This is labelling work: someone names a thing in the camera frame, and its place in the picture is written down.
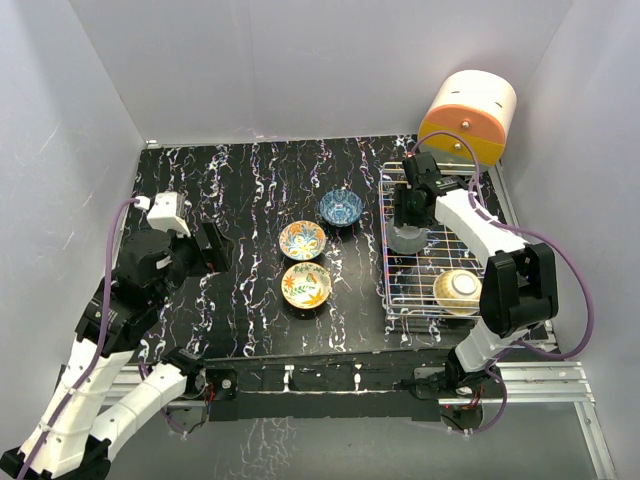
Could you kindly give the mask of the red rimmed grey bowl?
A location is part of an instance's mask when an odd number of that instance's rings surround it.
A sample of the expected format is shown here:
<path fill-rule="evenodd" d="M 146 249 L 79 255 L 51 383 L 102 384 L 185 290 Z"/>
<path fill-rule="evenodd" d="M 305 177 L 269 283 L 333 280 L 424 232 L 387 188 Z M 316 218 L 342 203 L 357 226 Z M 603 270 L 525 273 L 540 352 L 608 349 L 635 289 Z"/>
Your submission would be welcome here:
<path fill-rule="evenodd" d="M 428 243 L 428 230 L 410 225 L 396 227 L 394 221 L 385 224 L 387 246 L 401 255 L 413 255 L 422 251 Z"/>

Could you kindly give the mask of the yellow dotted bowl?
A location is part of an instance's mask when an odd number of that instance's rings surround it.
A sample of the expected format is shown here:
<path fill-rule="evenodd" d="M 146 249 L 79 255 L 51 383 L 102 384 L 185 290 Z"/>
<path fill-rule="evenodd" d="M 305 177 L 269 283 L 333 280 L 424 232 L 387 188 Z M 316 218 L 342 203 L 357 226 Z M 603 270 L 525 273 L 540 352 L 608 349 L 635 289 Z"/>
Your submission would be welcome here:
<path fill-rule="evenodd" d="M 447 313 L 468 317 L 479 311 L 482 284 L 471 271 L 449 270 L 441 273 L 433 284 L 433 295 L 437 304 Z"/>

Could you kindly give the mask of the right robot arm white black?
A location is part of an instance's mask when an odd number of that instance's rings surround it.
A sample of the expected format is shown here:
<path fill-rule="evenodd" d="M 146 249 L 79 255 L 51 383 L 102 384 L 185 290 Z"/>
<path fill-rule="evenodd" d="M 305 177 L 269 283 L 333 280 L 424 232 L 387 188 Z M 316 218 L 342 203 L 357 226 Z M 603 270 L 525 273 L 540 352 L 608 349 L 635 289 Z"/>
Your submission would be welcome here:
<path fill-rule="evenodd" d="M 501 353 L 557 315 L 555 255 L 546 243 L 531 244 L 502 225 L 460 177 L 440 172 L 432 154 L 411 154 L 402 168 L 406 180 L 395 187 L 394 226 L 442 224 L 484 269 L 474 293 L 479 320 L 449 352 L 443 370 L 421 381 L 434 392 L 466 397 L 489 377 Z"/>

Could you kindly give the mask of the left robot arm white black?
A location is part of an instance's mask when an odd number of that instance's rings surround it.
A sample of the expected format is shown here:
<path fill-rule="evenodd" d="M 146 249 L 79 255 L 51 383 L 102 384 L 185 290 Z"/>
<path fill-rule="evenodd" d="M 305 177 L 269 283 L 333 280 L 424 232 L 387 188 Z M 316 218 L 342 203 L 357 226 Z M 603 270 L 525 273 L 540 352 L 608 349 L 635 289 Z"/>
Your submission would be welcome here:
<path fill-rule="evenodd" d="M 206 387 L 200 357 L 174 348 L 110 408 L 103 402 L 168 297 L 186 279 L 226 272 L 233 242 L 213 222 L 195 235 L 144 229 L 109 264 L 75 330 L 70 358 L 33 433 L 3 453 L 13 479 L 103 479 L 122 447 L 157 412 Z"/>

